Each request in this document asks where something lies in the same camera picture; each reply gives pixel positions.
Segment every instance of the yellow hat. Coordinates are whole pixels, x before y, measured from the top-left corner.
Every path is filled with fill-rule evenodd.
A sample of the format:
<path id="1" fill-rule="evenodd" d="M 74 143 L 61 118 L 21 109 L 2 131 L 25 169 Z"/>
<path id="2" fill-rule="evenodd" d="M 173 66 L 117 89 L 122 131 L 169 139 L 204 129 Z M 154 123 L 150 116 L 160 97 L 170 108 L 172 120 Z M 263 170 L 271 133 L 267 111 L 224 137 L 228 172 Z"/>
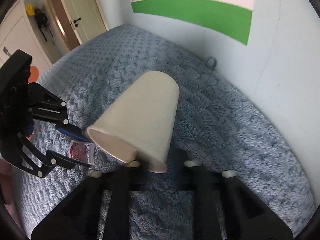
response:
<path id="1" fill-rule="evenodd" d="M 35 15 L 35 9 L 34 6 L 32 4 L 28 4 L 26 5 L 26 12 L 29 16 L 33 16 Z"/>

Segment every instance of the blue towel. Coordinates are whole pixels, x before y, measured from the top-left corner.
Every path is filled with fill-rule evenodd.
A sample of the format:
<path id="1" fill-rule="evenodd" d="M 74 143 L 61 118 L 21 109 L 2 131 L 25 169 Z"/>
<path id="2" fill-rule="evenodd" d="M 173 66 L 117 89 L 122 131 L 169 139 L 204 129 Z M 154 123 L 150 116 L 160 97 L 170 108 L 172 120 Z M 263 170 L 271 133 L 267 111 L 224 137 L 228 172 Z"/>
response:
<path id="1" fill-rule="evenodd" d="M 65 55 L 39 82 L 67 102 L 70 122 L 85 128 L 150 70 L 167 73 L 180 87 L 175 146 L 211 171 L 236 170 L 297 235 L 315 212 L 309 182 L 297 159 L 242 93 L 179 46 L 122 25 Z M 32 141 L 39 150 L 67 155 L 70 138 L 49 123 L 36 122 L 35 127 Z M 96 148 L 95 169 L 108 172 L 119 165 L 118 160 Z M 175 189 L 170 155 L 167 166 L 167 173 L 150 175 L 150 191 L 132 192 L 132 239 L 192 239 L 192 192 Z M 15 199 L 28 235 L 84 176 L 81 167 L 71 171 L 57 167 L 45 179 L 14 169 Z M 110 192 L 105 192 L 100 239 L 109 200 Z"/>

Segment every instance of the black robotic claw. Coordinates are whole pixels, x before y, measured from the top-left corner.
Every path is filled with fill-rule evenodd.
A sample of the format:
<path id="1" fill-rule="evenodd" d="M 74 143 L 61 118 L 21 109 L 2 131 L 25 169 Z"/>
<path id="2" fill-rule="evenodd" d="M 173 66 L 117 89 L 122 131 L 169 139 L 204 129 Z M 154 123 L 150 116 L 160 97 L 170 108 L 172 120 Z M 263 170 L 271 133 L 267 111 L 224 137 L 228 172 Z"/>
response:
<path id="1" fill-rule="evenodd" d="M 28 139 L 34 129 L 33 119 L 55 124 L 67 136 L 88 141 L 79 127 L 69 123 L 66 103 L 38 83 L 28 84 L 32 57 L 17 50 L 0 69 L 0 152 L 13 166 L 44 178 L 59 165 L 72 169 L 89 167 L 53 151 L 43 155 Z M 43 164 L 36 165 L 23 151 L 28 149 Z"/>
<path id="2" fill-rule="evenodd" d="M 144 190 L 148 170 L 142 160 L 131 163 L 99 178 L 87 177 L 36 226 L 31 240 L 96 240 L 104 190 L 112 195 L 103 240 L 130 240 L 129 191 Z"/>
<path id="3" fill-rule="evenodd" d="M 220 192 L 228 239 L 292 240 L 290 228 L 249 190 L 234 171 L 207 171 L 186 151 L 174 153 L 180 190 L 194 190 L 194 240 L 222 239 L 213 190 Z"/>

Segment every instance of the paper cup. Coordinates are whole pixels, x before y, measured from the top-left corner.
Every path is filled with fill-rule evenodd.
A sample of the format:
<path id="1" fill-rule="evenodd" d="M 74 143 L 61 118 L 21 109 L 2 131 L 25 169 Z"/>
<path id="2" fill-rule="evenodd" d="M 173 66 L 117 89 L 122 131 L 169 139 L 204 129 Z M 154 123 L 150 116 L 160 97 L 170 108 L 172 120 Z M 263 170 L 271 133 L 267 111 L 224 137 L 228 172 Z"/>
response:
<path id="1" fill-rule="evenodd" d="M 97 120 L 87 134 L 100 148 L 128 163 L 148 160 L 150 171 L 166 172 L 166 160 L 179 99 L 167 74 L 143 74 Z"/>

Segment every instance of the poster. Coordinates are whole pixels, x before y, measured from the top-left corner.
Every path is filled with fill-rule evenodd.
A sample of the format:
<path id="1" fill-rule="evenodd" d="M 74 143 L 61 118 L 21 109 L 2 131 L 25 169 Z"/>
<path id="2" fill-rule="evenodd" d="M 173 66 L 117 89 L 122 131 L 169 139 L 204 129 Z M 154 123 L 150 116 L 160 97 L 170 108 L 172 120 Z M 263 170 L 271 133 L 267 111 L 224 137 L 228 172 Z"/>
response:
<path id="1" fill-rule="evenodd" d="M 131 0 L 136 13 L 179 19 L 249 40 L 253 0 Z"/>

